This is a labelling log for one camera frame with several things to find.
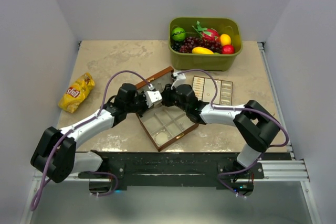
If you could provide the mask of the brown ring earring tray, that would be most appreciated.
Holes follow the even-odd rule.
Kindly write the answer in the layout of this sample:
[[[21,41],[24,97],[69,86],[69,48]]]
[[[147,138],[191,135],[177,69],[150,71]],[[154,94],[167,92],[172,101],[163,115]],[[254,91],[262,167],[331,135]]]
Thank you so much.
[[[193,77],[192,88],[196,97],[204,102],[211,102],[216,94],[214,104],[228,106],[232,104],[233,82],[215,79],[217,88],[211,78]]]

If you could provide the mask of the brown jewelry box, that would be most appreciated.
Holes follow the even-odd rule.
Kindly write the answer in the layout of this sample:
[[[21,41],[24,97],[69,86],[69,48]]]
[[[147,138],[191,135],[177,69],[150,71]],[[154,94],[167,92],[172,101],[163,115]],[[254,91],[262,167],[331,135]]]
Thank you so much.
[[[169,66],[148,77],[147,81],[153,84],[156,90],[162,92],[166,84],[173,83],[173,72],[173,67]],[[144,81],[136,84],[136,88],[139,93],[149,90]],[[193,123],[180,108],[175,106],[166,107],[162,104],[155,105],[143,115],[137,114],[137,117],[158,152],[169,147],[199,126],[199,124]],[[180,128],[180,123],[183,121],[190,124],[189,128],[184,131]]]

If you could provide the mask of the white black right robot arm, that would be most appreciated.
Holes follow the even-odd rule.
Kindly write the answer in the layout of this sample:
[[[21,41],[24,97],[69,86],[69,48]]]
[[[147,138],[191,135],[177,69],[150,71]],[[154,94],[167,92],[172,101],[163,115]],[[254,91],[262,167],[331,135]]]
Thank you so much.
[[[180,108],[196,124],[222,124],[238,129],[246,144],[223,171],[235,173],[239,178],[252,173],[252,164],[271,146],[280,131],[279,122],[254,100],[238,106],[214,106],[199,100],[188,84],[178,87],[167,84],[161,95],[164,106]]]

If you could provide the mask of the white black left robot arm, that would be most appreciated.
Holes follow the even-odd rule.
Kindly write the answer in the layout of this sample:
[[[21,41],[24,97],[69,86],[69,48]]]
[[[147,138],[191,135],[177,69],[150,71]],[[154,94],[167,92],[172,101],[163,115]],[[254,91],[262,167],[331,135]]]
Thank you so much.
[[[86,171],[97,178],[105,177],[109,165],[99,155],[81,153],[76,156],[76,150],[102,131],[118,125],[129,113],[142,114],[161,102],[160,92],[153,85],[149,88],[138,91],[135,85],[124,83],[116,95],[89,117],[61,129],[47,128],[31,157],[31,165],[56,183],[71,173]]]

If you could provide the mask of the yellow toy mango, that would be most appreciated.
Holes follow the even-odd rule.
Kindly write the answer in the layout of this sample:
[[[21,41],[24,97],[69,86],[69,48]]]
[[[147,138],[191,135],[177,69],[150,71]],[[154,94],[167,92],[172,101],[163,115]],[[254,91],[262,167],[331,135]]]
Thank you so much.
[[[207,48],[204,47],[195,47],[192,49],[193,54],[200,54],[200,55],[213,55],[214,53]]]

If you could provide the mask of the purple toy grapes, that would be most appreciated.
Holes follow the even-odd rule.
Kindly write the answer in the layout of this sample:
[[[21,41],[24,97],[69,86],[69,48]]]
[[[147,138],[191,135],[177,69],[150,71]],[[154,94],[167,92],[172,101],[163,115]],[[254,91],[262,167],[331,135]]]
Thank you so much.
[[[220,42],[202,40],[196,37],[187,37],[182,42],[173,41],[171,43],[171,48],[180,53],[191,54],[195,47],[203,47],[218,54],[222,52],[222,45]]]

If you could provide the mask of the yellow potato chips bag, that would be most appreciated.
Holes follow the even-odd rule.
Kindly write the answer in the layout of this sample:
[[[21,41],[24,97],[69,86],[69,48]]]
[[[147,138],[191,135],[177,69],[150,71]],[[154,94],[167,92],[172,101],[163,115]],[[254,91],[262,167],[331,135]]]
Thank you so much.
[[[74,113],[95,87],[90,73],[81,75],[63,94],[58,106],[67,112]]]

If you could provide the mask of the green plastic fruit bin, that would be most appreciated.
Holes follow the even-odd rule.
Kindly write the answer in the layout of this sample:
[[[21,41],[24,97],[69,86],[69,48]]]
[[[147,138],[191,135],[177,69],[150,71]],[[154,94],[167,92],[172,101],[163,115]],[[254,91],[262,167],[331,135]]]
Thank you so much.
[[[213,28],[221,34],[228,34],[232,39],[235,53],[232,55],[224,55],[214,53],[213,55],[186,54],[176,52],[171,48],[173,39],[171,32],[176,27],[182,27],[187,37],[200,38],[198,33],[192,26],[196,26],[199,21],[202,27]],[[236,56],[242,50],[242,40],[239,32],[239,25],[229,18],[210,18],[210,17],[178,17],[170,22],[170,37],[168,42],[171,51],[172,66],[177,70],[203,69],[207,71],[226,71],[233,64]]]

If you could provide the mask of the green toy melon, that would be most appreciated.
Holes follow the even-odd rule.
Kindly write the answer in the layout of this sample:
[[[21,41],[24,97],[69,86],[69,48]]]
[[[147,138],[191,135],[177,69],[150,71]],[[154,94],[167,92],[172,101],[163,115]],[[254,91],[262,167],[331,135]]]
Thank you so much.
[[[186,32],[182,27],[176,27],[171,32],[174,41],[182,42],[186,38]]]

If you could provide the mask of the red toy apple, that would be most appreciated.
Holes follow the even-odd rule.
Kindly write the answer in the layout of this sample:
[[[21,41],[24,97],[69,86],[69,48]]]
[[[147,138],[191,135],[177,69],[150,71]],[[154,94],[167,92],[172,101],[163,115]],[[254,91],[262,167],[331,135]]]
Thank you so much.
[[[235,53],[235,48],[233,45],[224,45],[222,47],[222,52],[221,54],[224,54],[224,55],[232,55]]]

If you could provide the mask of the pink toy dragon fruit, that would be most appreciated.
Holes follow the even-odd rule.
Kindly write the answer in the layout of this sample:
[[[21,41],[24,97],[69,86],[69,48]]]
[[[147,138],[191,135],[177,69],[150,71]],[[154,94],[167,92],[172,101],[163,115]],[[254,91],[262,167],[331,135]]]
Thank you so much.
[[[220,42],[219,33],[217,30],[213,28],[202,27],[199,21],[196,22],[196,26],[192,27],[202,40]]]

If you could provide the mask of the yellow orange toy lemon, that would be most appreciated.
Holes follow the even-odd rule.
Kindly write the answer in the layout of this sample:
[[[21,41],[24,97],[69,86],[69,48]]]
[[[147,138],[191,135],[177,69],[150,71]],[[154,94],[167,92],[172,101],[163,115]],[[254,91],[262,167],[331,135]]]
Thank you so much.
[[[220,35],[220,43],[222,46],[231,45],[232,39],[228,34],[221,34]]]

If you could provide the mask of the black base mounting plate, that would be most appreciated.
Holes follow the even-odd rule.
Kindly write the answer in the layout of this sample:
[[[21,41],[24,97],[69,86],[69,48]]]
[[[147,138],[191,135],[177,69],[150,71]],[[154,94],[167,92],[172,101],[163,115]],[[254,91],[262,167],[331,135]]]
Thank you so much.
[[[182,152],[99,152],[103,163],[97,174],[81,172],[89,179],[91,192],[107,192],[111,188],[127,190],[131,186],[214,187],[248,196],[254,181],[264,178],[261,163],[239,174],[228,174],[237,153]]]

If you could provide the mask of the aluminium frame rail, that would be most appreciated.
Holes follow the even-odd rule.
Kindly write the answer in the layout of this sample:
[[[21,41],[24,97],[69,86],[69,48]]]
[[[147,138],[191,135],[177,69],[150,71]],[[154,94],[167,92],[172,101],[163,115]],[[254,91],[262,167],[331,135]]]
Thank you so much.
[[[117,93],[125,82],[137,84],[157,72],[172,67],[171,52],[165,40],[86,40],[82,41],[72,71],[71,81],[88,72],[95,87],[74,113],[61,111],[58,127],[69,126],[96,112],[102,100]],[[256,100],[277,120],[282,111],[272,86],[262,45],[244,41],[241,53],[227,71],[213,71],[215,79],[233,82],[232,104]],[[279,133],[262,162],[265,179],[272,181],[305,181],[304,162],[294,158],[290,145],[281,147],[284,135]],[[165,149],[166,152],[239,152],[243,138],[231,126],[199,126]],[[155,146],[131,114],[113,129],[106,130],[80,147],[81,151],[154,152]]]

